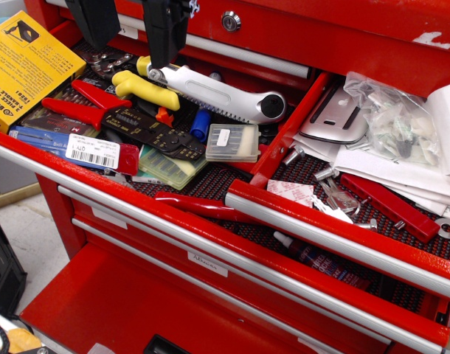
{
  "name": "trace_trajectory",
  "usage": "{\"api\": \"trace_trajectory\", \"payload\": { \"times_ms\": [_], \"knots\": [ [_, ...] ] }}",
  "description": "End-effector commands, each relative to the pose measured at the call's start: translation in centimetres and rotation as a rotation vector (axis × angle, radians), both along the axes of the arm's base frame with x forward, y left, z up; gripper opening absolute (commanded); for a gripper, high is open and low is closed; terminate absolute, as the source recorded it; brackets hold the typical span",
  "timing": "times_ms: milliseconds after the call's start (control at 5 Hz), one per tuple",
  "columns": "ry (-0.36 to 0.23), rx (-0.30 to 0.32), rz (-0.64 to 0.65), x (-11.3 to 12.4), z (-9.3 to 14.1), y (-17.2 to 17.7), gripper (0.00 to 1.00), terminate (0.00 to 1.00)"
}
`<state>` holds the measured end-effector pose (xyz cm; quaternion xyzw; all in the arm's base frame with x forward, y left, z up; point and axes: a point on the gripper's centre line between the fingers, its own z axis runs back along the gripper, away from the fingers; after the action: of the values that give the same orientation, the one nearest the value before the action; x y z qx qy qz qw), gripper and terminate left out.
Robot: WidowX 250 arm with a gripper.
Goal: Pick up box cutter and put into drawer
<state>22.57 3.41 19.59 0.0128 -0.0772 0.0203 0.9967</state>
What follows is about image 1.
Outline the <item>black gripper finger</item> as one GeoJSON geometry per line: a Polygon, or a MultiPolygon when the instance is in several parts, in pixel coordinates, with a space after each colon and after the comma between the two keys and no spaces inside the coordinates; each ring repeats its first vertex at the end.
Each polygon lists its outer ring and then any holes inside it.
{"type": "Polygon", "coordinates": [[[114,0],[67,0],[66,5],[84,39],[103,49],[121,30],[114,0]]]}
{"type": "Polygon", "coordinates": [[[169,65],[185,46],[191,14],[189,1],[142,1],[150,62],[154,69],[169,65]]]}

